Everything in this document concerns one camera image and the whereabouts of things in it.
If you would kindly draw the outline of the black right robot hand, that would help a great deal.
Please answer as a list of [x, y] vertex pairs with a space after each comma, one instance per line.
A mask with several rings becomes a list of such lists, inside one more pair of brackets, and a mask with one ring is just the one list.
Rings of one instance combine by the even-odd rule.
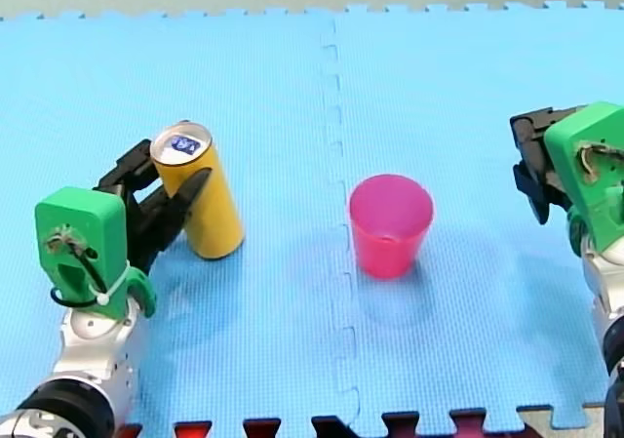
[[545, 224], [550, 206], [567, 211], [571, 201], [555, 170], [545, 144], [545, 133], [557, 122], [583, 108], [583, 105], [554, 109], [546, 107], [520, 113], [509, 119], [516, 148], [521, 154], [519, 163], [513, 166], [517, 189], [522, 192], [537, 221]]

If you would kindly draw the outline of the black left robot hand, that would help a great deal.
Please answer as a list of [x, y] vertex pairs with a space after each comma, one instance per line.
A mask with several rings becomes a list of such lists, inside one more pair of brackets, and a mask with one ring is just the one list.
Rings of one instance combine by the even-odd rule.
[[212, 173], [202, 167], [182, 181], [170, 196], [163, 186], [138, 202], [135, 193], [158, 178], [149, 154], [151, 141], [143, 139], [116, 160], [116, 166], [100, 178], [97, 191], [120, 197], [126, 208], [128, 260], [148, 273], [157, 256], [176, 239]]

